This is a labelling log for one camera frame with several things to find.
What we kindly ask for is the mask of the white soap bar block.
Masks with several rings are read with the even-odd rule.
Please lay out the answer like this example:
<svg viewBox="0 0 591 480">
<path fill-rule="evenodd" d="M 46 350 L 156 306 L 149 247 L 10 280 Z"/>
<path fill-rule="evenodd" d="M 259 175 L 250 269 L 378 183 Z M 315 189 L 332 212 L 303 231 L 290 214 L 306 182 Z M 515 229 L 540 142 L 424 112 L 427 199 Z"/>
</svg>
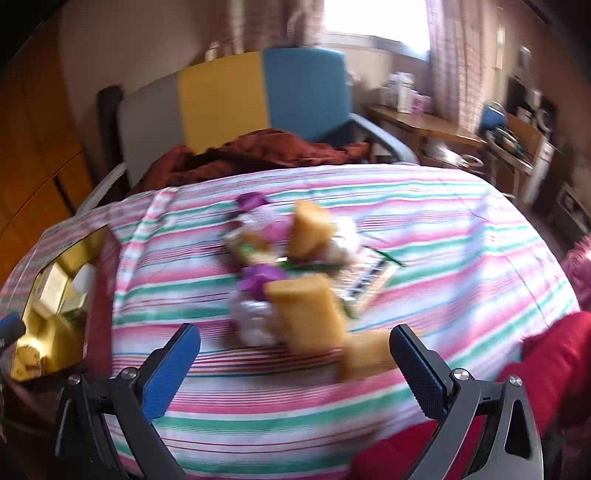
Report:
<svg viewBox="0 0 591 480">
<path fill-rule="evenodd" d="M 97 268 L 91 263 L 85 263 L 74 276 L 71 286 L 80 294 L 91 294 L 94 290 Z"/>
</svg>

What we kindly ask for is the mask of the yellow sponge piece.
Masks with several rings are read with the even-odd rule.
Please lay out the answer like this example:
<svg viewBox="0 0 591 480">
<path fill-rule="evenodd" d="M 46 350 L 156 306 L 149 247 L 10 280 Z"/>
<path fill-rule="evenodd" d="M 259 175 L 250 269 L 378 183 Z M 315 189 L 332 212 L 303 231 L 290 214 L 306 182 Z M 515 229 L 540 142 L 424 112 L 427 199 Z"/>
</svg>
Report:
<svg viewBox="0 0 591 480">
<path fill-rule="evenodd" d="M 335 233 L 329 210 L 311 200 L 298 200 L 294 205 L 293 224 L 287 244 L 287 256 L 307 260 L 325 246 Z"/>
<path fill-rule="evenodd" d="M 311 355 L 338 348 L 346 336 L 346 315 L 328 275 L 315 273 L 264 285 L 276 311 L 287 349 Z"/>
<path fill-rule="evenodd" d="M 372 377 L 398 368 L 390 350 L 388 329 L 346 333 L 339 360 L 339 381 Z"/>
</svg>

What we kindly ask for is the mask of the purple snack packet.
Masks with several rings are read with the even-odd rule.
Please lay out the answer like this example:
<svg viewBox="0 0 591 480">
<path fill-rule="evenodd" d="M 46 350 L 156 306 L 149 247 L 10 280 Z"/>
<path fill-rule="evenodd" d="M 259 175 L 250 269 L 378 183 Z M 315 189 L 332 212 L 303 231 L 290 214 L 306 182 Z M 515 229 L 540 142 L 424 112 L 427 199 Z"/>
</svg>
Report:
<svg viewBox="0 0 591 480">
<path fill-rule="evenodd" d="M 288 278 L 283 269 L 267 264 L 253 265 L 242 268 L 238 290 L 256 301 L 266 301 L 264 285 L 273 281 L 286 280 Z"/>
<path fill-rule="evenodd" d="M 268 204 L 270 204 L 270 200 L 266 198 L 266 195 L 259 192 L 244 193 L 236 199 L 236 205 L 238 205 L 240 213 L 246 213 Z"/>
</svg>

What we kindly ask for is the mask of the small green cracker packet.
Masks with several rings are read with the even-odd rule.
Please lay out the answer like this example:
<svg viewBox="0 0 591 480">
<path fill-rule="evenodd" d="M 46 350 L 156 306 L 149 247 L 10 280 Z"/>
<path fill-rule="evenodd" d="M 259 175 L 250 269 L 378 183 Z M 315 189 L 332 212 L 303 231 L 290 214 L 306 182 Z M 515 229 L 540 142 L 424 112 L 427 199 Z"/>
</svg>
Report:
<svg viewBox="0 0 591 480">
<path fill-rule="evenodd" d="M 223 238 L 229 252 L 245 266 L 273 264 L 276 261 L 276 255 L 269 243 L 242 228 L 228 232 Z"/>
</svg>

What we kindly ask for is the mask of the white tea carton box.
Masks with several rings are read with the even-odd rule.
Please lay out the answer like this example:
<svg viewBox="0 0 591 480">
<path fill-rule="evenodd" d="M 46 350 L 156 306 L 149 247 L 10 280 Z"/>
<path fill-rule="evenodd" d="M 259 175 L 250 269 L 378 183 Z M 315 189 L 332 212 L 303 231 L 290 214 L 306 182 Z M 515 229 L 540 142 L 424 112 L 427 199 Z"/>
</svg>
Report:
<svg viewBox="0 0 591 480">
<path fill-rule="evenodd" d="M 58 263 L 45 267 L 35 280 L 30 295 L 32 309 L 43 319 L 56 315 L 69 280 Z"/>
</svg>

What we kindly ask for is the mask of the green medicine box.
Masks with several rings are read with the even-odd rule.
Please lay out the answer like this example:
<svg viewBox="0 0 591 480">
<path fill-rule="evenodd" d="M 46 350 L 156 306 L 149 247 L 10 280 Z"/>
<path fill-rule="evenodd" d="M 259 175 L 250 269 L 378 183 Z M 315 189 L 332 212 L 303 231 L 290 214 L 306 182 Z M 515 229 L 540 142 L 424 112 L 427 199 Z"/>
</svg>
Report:
<svg viewBox="0 0 591 480">
<path fill-rule="evenodd" d="M 86 320 L 88 312 L 88 294 L 77 294 L 65 299 L 59 314 L 70 323 L 80 323 Z"/>
</svg>

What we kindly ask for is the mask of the white plastic bag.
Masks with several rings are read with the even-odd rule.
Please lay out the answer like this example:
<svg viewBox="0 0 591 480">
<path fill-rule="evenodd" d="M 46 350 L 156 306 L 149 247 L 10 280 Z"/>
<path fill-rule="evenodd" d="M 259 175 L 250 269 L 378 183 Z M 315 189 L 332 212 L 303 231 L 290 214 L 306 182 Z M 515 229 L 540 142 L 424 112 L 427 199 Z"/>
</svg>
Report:
<svg viewBox="0 0 591 480">
<path fill-rule="evenodd" d="M 321 260 L 332 267 L 349 266 L 356 261 L 356 254 L 361 248 L 356 222 L 351 217 L 335 216 L 331 223 L 335 232 L 322 247 Z"/>
</svg>

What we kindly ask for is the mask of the gold metal tray box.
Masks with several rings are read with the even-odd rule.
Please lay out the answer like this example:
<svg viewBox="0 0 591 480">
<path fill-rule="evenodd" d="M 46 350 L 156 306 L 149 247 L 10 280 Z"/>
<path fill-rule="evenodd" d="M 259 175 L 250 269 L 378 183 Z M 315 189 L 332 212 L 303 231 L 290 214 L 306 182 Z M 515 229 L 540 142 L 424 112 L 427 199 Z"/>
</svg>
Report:
<svg viewBox="0 0 591 480">
<path fill-rule="evenodd" d="M 35 272 L 21 319 L 23 337 L 8 354 L 16 382 L 81 369 L 111 375 L 111 325 L 121 245 L 103 226 Z"/>
</svg>

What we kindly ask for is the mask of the red cloth cushion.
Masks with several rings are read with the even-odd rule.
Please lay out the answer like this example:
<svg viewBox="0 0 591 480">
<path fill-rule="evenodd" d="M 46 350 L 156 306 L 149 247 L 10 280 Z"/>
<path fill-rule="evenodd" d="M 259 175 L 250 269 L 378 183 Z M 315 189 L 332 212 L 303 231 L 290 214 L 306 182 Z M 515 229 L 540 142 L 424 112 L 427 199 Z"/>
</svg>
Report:
<svg viewBox="0 0 591 480">
<path fill-rule="evenodd" d="M 478 409 L 444 479 L 543 478 L 542 437 L 552 425 L 569 429 L 590 417 L 589 313 L 569 314 L 527 338 L 519 362 L 494 381 L 474 382 Z M 408 479 L 436 426 L 428 418 L 366 449 L 349 478 Z"/>
</svg>

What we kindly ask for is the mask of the striped pink green tablecloth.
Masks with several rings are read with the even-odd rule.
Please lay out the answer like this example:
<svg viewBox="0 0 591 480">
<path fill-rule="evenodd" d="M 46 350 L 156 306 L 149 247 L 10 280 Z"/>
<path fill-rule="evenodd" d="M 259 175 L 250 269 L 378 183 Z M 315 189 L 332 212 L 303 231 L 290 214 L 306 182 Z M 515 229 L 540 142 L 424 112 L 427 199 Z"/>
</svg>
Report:
<svg viewBox="0 0 591 480">
<path fill-rule="evenodd" d="M 256 316 L 280 337 L 238 336 L 239 269 L 225 238 L 238 197 L 259 193 L 284 221 L 297 209 L 351 219 L 394 276 L 360 314 L 318 270 L 266 285 Z M 559 262 L 498 190 L 458 170 L 349 165 L 276 170 L 168 187 L 45 232 L 1 291 L 24 312 L 39 271 L 88 234 L 120 245 L 111 365 L 139 366 L 182 324 L 200 352 L 154 423 L 191 479 L 339 479 L 353 456 L 423 421 L 391 367 L 389 331 L 410 326 L 454 367 L 491 379 L 522 342 L 579 308 Z"/>
</svg>

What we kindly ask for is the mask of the rust red jacket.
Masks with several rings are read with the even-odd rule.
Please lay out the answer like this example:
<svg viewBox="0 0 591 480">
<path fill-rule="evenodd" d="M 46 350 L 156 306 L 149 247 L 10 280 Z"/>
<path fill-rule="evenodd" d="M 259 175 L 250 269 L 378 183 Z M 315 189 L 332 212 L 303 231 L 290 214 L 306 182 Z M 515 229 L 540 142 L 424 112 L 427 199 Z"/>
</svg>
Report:
<svg viewBox="0 0 591 480">
<path fill-rule="evenodd" d="M 176 145 L 152 162 L 130 193 L 274 169 L 358 164 L 369 151 L 367 142 L 346 143 L 335 148 L 327 143 L 304 141 L 279 129 L 256 130 L 200 154 L 186 145 Z"/>
</svg>

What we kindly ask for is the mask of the wooden side desk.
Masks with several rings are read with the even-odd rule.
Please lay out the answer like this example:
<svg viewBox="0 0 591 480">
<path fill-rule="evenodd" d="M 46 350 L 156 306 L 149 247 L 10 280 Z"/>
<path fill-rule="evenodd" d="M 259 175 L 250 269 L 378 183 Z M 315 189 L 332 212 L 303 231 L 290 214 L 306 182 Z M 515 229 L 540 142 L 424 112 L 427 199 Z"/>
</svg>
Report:
<svg viewBox="0 0 591 480">
<path fill-rule="evenodd" d="M 424 156 L 424 148 L 431 140 L 441 140 L 457 153 L 478 154 L 485 145 L 476 134 L 433 115 L 405 114 L 385 106 L 369 106 L 366 114 L 367 119 L 409 146 L 422 165 L 434 165 Z"/>
</svg>

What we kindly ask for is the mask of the wooden chair with clutter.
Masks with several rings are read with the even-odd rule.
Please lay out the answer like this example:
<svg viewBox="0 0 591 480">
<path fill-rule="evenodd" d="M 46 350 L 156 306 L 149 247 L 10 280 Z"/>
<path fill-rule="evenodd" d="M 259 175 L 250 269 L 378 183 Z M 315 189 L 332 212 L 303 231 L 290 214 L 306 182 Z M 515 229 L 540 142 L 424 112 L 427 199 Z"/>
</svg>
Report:
<svg viewBox="0 0 591 480">
<path fill-rule="evenodd" d="M 555 148 L 537 128 L 507 113 L 498 102 L 484 104 L 478 135 L 486 142 L 485 178 L 513 203 L 532 207 Z"/>
</svg>

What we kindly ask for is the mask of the white boxes on desk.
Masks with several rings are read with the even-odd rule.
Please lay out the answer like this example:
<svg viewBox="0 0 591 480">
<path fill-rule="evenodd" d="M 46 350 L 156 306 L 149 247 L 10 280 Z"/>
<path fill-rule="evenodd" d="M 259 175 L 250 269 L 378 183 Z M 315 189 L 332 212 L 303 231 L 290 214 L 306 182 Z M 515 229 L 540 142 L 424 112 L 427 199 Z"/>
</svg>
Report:
<svg viewBox="0 0 591 480">
<path fill-rule="evenodd" d="M 379 103 L 403 114 L 431 114 L 432 99 L 415 89 L 415 78 L 411 73 L 391 74 L 379 88 Z"/>
</svg>

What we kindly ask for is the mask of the pink curtain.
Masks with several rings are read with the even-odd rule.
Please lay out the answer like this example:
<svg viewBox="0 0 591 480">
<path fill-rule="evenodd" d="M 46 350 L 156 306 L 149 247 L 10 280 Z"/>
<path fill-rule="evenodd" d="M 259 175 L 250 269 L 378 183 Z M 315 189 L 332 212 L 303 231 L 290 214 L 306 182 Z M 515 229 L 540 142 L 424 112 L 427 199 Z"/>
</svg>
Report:
<svg viewBox="0 0 591 480">
<path fill-rule="evenodd" d="M 428 0 L 434 113 L 474 132 L 485 80 L 484 21 L 479 1 Z"/>
</svg>

